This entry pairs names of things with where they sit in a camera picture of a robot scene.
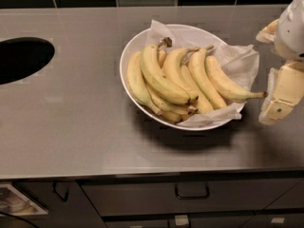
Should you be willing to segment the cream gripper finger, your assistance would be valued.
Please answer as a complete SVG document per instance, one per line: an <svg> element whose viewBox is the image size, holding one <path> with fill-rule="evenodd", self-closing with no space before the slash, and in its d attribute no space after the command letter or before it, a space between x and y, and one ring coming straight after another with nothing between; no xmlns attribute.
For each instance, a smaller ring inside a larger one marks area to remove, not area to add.
<svg viewBox="0 0 304 228"><path fill-rule="evenodd" d="M256 39L265 44L270 44L275 41L275 34L276 34L276 26L278 24L278 20L274 20L266 27L264 27L257 35Z"/></svg>
<svg viewBox="0 0 304 228"><path fill-rule="evenodd" d="M287 61L280 69L271 68L268 75L268 96L258 120L273 125L284 120L304 97L304 63Z"/></svg>

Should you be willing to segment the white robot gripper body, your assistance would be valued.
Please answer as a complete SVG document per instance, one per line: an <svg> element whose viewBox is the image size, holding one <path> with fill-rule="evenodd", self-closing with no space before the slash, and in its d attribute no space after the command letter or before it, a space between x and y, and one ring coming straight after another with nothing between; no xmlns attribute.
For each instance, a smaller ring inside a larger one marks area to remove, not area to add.
<svg viewBox="0 0 304 228"><path fill-rule="evenodd" d="M286 60L304 60L304 0L293 2L280 15L275 29L275 52Z"/></svg>

